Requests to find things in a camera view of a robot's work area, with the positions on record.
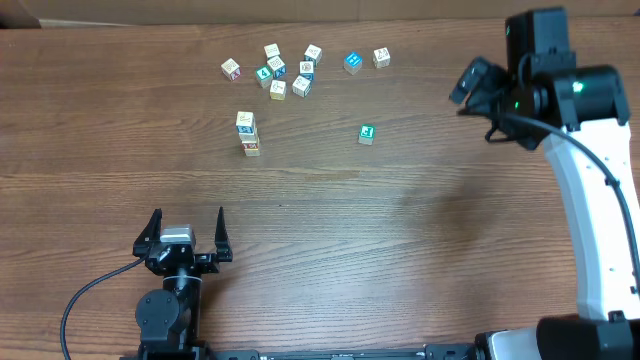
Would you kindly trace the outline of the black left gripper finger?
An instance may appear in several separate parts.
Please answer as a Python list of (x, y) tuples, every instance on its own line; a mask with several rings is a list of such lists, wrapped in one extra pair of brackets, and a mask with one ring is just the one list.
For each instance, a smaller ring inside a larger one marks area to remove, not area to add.
[(220, 207), (216, 221), (216, 231), (214, 237), (214, 244), (216, 246), (216, 260), (217, 262), (232, 262), (233, 252), (229, 242), (229, 236), (226, 229), (226, 223), (224, 219), (224, 208)]
[(160, 240), (162, 210), (155, 209), (149, 222), (133, 243), (132, 254), (142, 258)]

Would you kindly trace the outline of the number 3 wooden block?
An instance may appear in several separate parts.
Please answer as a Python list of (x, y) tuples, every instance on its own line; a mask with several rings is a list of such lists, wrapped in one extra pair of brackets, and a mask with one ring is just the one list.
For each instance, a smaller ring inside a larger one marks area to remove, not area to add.
[(239, 138), (241, 139), (242, 142), (258, 142), (259, 141), (259, 137), (256, 133), (240, 133), (239, 134)]

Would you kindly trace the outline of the blue sided wooden block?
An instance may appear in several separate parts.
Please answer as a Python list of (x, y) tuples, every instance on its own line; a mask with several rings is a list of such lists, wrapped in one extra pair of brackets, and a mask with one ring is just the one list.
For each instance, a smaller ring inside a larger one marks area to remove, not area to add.
[(254, 113), (239, 111), (236, 116), (235, 126), (239, 134), (254, 134), (255, 133)]

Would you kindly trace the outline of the red E wooden block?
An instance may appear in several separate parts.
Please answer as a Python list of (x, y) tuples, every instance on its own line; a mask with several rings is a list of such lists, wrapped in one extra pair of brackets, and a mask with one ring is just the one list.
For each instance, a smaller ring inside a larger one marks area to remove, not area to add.
[(258, 151), (260, 149), (260, 141), (243, 141), (242, 146), (245, 151)]

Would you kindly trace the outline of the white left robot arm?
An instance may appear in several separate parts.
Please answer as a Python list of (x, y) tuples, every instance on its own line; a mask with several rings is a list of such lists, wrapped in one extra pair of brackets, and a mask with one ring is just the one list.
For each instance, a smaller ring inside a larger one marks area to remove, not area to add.
[(133, 255), (162, 278), (162, 287), (146, 293), (136, 306), (140, 328), (139, 359), (212, 359), (210, 346), (199, 338), (202, 276), (217, 273), (233, 253), (220, 210), (214, 234), (215, 250), (197, 253), (190, 225), (161, 227), (156, 209), (134, 241)]

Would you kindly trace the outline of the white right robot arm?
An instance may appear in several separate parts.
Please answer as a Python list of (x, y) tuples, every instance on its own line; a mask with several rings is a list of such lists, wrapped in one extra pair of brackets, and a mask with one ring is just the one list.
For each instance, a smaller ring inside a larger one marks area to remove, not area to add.
[(635, 359), (639, 355), (639, 202), (623, 80), (581, 67), (561, 7), (505, 22), (507, 63), (474, 59), (451, 92), (463, 116), (491, 123), (490, 143), (542, 148), (557, 179), (577, 274), (577, 311), (534, 327), (427, 347), (429, 359)]

